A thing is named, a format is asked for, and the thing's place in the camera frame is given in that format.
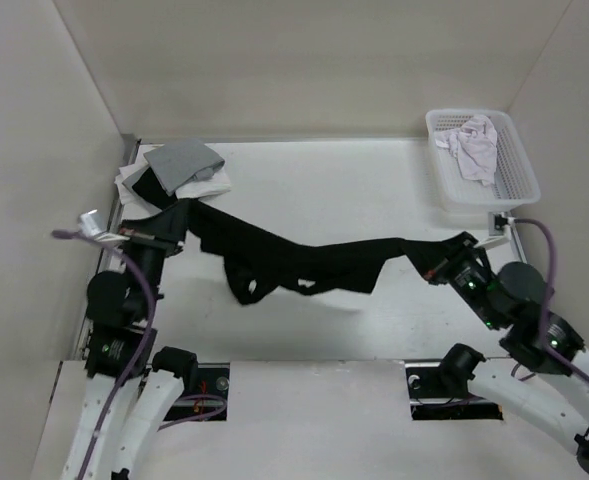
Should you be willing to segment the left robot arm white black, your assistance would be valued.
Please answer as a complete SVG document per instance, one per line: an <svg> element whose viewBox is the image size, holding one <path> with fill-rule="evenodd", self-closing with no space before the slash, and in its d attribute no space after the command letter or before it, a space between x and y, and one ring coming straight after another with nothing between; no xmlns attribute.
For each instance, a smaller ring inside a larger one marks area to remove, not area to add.
<svg viewBox="0 0 589 480"><path fill-rule="evenodd" d="M62 230L54 235L100 247L125 267L101 271L87 286L86 317L92 331L85 396L61 476L130 479L173 403L198 387L194 353L172 347L153 350L163 266L181 251L185 237L131 227L116 234Z"/></svg>

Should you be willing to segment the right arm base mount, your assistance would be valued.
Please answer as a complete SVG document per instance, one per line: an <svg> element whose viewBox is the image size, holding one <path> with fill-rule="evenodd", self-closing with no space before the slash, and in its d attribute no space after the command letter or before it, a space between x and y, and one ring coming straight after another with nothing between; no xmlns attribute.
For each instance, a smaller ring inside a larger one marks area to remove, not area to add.
<svg viewBox="0 0 589 480"><path fill-rule="evenodd" d="M441 380L436 361L408 362L404 365L415 421L502 421L500 406L467 392L465 387L447 387Z"/></svg>

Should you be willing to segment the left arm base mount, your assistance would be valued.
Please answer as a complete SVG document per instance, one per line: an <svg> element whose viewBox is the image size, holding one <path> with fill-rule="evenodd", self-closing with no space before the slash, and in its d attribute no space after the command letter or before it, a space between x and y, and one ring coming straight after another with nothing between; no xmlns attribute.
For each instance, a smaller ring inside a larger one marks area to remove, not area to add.
<svg viewBox="0 0 589 480"><path fill-rule="evenodd" d="M165 415L165 422L193 419L213 415L211 421L225 421L227 410L223 408L230 392L230 364L205 363L198 366L190 388L184 390Z"/></svg>

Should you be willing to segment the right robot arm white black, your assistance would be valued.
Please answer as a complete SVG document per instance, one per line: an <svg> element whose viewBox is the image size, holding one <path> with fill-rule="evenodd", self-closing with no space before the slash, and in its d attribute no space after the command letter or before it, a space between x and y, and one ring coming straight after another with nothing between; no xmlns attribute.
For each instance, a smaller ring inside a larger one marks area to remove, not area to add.
<svg viewBox="0 0 589 480"><path fill-rule="evenodd" d="M485 250L466 241L423 277L451 286L489 329L506 330L500 346L558 395L499 372L461 343L440 361L440 388L453 396L482 397L521 417L562 445L589 475L589 352L562 317L540 318L546 290L541 274L523 262L493 272Z"/></svg>

